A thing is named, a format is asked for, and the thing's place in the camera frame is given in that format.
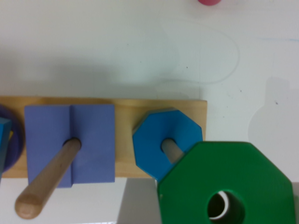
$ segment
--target green octagon block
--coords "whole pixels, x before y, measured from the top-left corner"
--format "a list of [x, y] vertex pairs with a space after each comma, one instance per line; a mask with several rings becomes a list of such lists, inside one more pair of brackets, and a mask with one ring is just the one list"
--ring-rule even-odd
[[[211, 220], [213, 195], [229, 209]], [[291, 181], [250, 143], [200, 142], [158, 185], [163, 224], [295, 224]]]

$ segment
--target wooden dowel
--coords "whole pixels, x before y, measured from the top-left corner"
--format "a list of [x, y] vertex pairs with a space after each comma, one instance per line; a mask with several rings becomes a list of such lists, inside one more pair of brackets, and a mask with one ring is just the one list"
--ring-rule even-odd
[[19, 217], [32, 219], [40, 214], [80, 149], [81, 143], [77, 138], [64, 144], [16, 200], [15, 210]]
[[163, 140], [161, 148], [171, 163], [177, 162], [184, 156], [184, 152], [172, 139], [167, 138]]

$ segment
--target hole in green block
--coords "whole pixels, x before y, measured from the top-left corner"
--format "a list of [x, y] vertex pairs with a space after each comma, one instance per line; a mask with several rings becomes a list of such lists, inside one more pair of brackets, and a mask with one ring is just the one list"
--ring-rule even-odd
[[232, 192], [220, 191], [211, 197], [207, 214], [212, 224], [241, 224], [245, 210], [241, 200]]

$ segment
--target square block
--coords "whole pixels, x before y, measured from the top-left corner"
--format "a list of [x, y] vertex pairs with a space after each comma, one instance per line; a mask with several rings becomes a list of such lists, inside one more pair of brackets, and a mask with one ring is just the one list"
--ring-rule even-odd
[[26, 106], [25, 130], [29, 183], [71, 137], [77, 137], [82, 148], [58, 187], [114, 182], [114, 105]]
[[9, 119], [0, 118], [0, 179], [6, 161], [11, 125], [12, 123]]

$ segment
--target blue block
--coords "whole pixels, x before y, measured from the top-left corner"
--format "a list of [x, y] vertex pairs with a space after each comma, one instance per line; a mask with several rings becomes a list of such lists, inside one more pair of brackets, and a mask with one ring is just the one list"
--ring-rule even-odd
[[25, 130], [29, 183], [72, 137], [82, 148], [58, 187], [114, 182], [114, 105], [26, 106]]
[[161, 143], [167, 138], [186, 153], [203, 141], [203, 134], [201, 127], [179, 110], [148, 114], [133, 134], [135, 161], [158, 182], [175, 166], [161, 150]]
[[0, 118], [0, 179], [6, 161], [10, 131], [11, 121], [9, 119]]

